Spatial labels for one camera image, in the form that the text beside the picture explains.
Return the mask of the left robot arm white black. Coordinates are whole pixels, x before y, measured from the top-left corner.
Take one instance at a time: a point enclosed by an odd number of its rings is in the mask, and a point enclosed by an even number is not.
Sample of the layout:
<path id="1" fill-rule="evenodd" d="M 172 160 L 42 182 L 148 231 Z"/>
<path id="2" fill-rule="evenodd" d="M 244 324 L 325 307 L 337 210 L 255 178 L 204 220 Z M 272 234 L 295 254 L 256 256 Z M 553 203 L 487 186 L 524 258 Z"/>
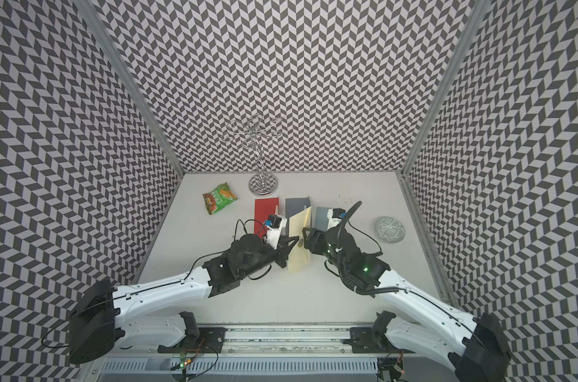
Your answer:
<path id="1" fill-rule="evenodd" d="M 190 300 L 227 293 L 272 264 L 286 267 L 296 243 L 298 237 L 281 236 L 265 243 L 255 234 L 246 234 L 229 249 L 185 274 L 129 286 L 113 287 L 109 279 L 95 283 L 66 318 L 65 347 L 69 351 L 69 363 L 86 364 L 121 346 L 176 345 L 195 331 L 196 322 L 191 313 L 180 314 L 184 322 L 181 327 L 149 325 L 143 319 Z"/>

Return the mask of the light blue envelope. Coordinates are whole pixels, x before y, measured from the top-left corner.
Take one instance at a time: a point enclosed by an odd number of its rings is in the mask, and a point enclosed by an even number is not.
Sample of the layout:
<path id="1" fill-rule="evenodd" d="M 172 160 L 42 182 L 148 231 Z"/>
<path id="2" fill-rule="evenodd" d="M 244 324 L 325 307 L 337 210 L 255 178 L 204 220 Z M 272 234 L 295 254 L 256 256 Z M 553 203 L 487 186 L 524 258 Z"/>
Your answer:
<path id="1" fill-rule="evenodd" d="M 314 227 L 318 230 L 321 230 L 322 232 L 328 231 L 328 229 L 327 229 L 327 224 L 328 224 L 327 212 L 329 209 L 332 209 L 332 208 L 327 208 L 327 207 L 317 207 L 316 208 L 316 213 L 315 213 L 315 217 L 314 217 Z"/>

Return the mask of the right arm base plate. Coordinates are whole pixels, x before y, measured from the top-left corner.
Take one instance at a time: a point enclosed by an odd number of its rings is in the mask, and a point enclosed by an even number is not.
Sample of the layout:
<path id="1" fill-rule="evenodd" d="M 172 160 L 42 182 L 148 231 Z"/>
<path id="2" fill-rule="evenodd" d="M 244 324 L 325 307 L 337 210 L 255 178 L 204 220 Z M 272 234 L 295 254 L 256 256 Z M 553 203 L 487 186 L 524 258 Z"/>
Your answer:
<path id="1" fill-rule="evenodd" d="M 354 326 L 349 329 L 349 339 L 343 340 L 343 345 L 349 345 L 355 354 L 385 353 L 400 354 L 409 350 L 403 350 L 392 345 L 387 337 L 387 327 L 393 320 L 396 321 L 395 313 L 383 310 L 376 314 L 376 321 L 371 326 Z"/>

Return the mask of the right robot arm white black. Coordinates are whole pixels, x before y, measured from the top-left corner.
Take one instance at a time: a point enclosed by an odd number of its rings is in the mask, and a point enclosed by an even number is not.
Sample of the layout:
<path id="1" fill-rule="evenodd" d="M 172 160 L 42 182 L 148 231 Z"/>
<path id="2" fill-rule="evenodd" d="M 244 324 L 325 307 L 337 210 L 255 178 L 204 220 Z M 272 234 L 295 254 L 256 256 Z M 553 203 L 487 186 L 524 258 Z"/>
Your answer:
<path id="1" fill-rule="evenodd" d="M 393 307 L 376 317 L 370 331 L 383 352 L 406 350 L 438 362 L 460 381 L 504 381 L 512 358 L 500 321 L 477 318 L 434 298 L 408 282 L 380 258 L 363 253 L 346 230 L 303 229 L 304 246 L 338 269 L 355 294 Z"/>

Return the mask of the cream yellow envelope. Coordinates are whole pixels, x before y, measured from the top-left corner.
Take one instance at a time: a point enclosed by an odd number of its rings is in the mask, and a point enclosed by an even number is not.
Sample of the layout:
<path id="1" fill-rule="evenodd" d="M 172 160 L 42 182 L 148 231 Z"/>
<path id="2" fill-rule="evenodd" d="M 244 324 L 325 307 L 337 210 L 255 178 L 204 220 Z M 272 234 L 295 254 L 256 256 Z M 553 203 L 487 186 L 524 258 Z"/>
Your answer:
<path id="1" fill-rule="evenodd" d="M 310 262 L 310 252 L 305 248 L 306 239 L 303 229 L 309 228 L 311 223 L 311 207 L 304 208 L 300 213 L 289 219 L 290 237 L 298 237 L 296 245 L 290 251 L 287 261 L 287 268 L 290 273 L 297 273 L 303 270 Z"/>

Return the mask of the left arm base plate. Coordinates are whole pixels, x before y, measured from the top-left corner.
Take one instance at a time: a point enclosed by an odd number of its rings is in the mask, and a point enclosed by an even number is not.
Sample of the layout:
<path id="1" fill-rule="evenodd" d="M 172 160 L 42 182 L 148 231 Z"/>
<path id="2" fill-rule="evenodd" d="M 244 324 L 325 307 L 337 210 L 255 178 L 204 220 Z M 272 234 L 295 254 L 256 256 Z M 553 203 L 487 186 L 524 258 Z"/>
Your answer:
<path id="1" fill-rule="evenodd" d="M 181 337 L 171 346 L 158 346 L 158 353 L 221 353 L 228 329 L 225 327 L 200 327 L 192 312 L 180 312 L 179 317 L 184 329 Z"/>

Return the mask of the dark grey envelope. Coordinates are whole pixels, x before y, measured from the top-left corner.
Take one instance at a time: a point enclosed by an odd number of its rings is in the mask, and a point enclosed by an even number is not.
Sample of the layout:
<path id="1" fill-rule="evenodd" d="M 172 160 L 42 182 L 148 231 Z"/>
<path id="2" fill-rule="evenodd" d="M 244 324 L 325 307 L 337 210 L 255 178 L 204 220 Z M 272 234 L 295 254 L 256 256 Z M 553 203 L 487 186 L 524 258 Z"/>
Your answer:
<path id="1" fill-rule="evenodd" d="M 285 213 L 287 217 L 299 214 L 309 207 L 311 207 L 309 197 L 290 197 L 285 199 Z"/>

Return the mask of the red envelope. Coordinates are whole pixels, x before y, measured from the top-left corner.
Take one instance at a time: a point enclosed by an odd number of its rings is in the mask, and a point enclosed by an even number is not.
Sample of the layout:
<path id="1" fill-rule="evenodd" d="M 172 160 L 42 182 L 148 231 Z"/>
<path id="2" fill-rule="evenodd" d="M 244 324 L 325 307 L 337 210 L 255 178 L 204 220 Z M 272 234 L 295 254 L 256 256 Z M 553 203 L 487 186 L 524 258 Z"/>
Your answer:
<path id="1" fill-rule="evenodd" d="M 263 237 L 265 235 L 266 229 L 263 227 L 263 223 L 270 215 L 276 214 L 278 206 L 279 199 L 277 197 L 260 198 L 255 200 L 254 233 L 257 236 Z"/>

